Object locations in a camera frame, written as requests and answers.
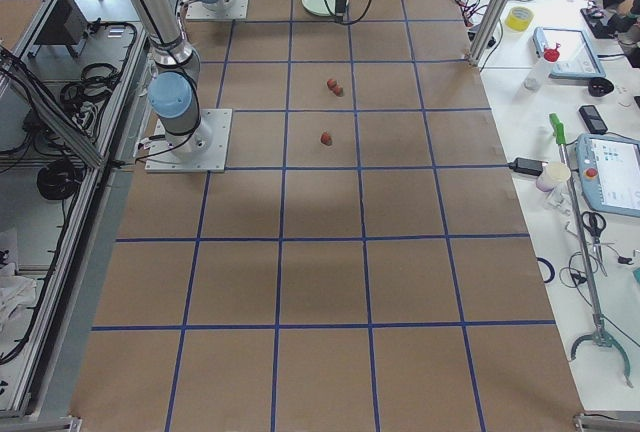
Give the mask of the black handled scissors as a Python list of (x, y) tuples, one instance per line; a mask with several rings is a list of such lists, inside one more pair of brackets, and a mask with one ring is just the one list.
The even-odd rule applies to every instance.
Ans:
[(582, 226), (587, 230), (592, 238), (592, 249), (596, 256), (597, 263), (601, 268), (604, 276), (607, 276), (606, 268), (604, 266), (601, 235), (605, 230), (607, 222), (606, 219), (598, 212), (585, 211), (581, 213)]

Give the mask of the black phone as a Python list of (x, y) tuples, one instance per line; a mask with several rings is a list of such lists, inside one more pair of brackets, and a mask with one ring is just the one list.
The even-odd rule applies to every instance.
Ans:
[(583, 105), (578, 110), (586, 128), (591, 134), (604, 135), (608, 128), (594, 105)]

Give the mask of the far teach pendant tablet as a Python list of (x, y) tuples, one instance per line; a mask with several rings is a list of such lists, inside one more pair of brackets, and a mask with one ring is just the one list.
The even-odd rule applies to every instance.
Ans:
[(551, 69), (550, 77), (567, 80), (604, 78), (606, 72), (587, 33), (582, 29), (536, 27), (532, 38), (536, 52), (559, 47), (559, 59)]

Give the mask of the aluminium frame post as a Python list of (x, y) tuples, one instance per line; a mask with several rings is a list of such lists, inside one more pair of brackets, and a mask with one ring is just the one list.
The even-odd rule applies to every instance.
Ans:
[(477, 66), (480, 58), (486, 50), (487, 44), (495, 30), (498, 20), (507, 4), (508, 0), (490, 0), (486, 13), (484, 14), (479, 28), (471, 43), (468, 61), (471, 65)]

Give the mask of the clear bottle red cap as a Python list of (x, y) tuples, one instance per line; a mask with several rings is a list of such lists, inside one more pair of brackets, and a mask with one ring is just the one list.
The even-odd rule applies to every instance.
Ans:
[(543, 83), (549, 78), (549, 75), (560, 57), (560, 44), (554, 47), (545, 47), (540, 54), (538, 62), (532, 67), (526, 76), (523, 86), (530, 91), (538, 91)]

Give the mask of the near teach pendant tablet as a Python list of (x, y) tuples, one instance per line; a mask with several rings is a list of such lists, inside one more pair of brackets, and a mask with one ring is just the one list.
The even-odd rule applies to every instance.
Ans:
[(581, 134), (575, 144), (583, 196), (592, 210), (639, 217), (639, 142)]

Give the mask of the black power adapter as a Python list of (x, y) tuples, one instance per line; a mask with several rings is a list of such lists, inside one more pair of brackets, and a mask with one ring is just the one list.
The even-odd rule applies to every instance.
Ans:
[(542, 174), (546, 165), (546, 162), (540, 160), (516, 157), (508, 163), (508, 168), (515, 173), (538, 177)]

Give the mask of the yellow tape roll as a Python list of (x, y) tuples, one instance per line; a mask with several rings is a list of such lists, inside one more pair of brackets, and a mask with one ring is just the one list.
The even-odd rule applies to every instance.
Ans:
[(517, 32), (524, 32), (531, 24), (534, 18), (534, 12), (527, 7), (512, 7), (505, 19), (505, 25)]

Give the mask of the light green plate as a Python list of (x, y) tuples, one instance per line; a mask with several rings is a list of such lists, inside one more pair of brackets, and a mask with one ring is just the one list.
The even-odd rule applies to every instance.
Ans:
[(331, 17), (335, 14), (335, 0), (301, 0), (303, 8), (312, 15)]

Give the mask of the white paper cup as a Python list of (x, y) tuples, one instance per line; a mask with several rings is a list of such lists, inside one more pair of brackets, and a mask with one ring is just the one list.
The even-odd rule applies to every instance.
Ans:
[(548, 162), (542, 167), (541, 174), (536, 179), (536, 188), (542, 192), (551, 192), (558, 186), (565, 184), (571, 177), (570, 168), (562, 162)]

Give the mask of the teach pendant tablet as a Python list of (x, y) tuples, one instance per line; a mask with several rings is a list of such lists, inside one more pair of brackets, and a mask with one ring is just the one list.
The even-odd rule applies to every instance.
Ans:
[(551, 69), (550, 77), (567, 80), (604, 78), (606, 72), (587, 33), (582, 29), (536, 27), (532, 38), (536, 52), (559, 47), (559, 59)]
[(583, 196), (592, 210), (639, 217), (639, 142), (581, 134), (575, 144)]

